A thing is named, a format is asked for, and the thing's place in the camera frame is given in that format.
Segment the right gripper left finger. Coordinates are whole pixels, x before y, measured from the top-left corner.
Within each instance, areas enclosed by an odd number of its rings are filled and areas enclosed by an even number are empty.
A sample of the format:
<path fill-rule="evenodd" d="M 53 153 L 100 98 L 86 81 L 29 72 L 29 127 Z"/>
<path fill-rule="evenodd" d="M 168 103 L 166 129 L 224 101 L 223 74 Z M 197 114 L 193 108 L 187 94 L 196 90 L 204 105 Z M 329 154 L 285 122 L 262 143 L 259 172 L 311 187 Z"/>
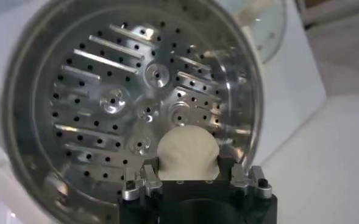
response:
<path fill-rule="evenodd" d="M 163 193 L 163 181 L 158 177 L 159 159 L 147 159 L 140 170 L 126 167 L 124 184 L 121 190 L 125 201 L 139 200 L 141 197 L 152 198 Z"/>

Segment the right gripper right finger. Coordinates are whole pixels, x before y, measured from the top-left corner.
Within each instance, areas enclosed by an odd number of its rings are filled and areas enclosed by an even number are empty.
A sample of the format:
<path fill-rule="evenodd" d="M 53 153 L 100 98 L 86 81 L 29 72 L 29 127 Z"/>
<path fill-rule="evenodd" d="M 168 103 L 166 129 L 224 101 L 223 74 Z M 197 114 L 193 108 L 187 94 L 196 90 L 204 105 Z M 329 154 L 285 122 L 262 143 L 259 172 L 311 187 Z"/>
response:
<path fill-rule="evenodd" d="M 246 170 L 241 163 L 233 158 L 217 159 L 219 175 L 217 180 L 228 181 L 235 189 L 244 195 L 254 194 L 257 198 L 268 200 L 272 198 L 272 186 L 265 178 L 260 166 L 252 166 Z"/>

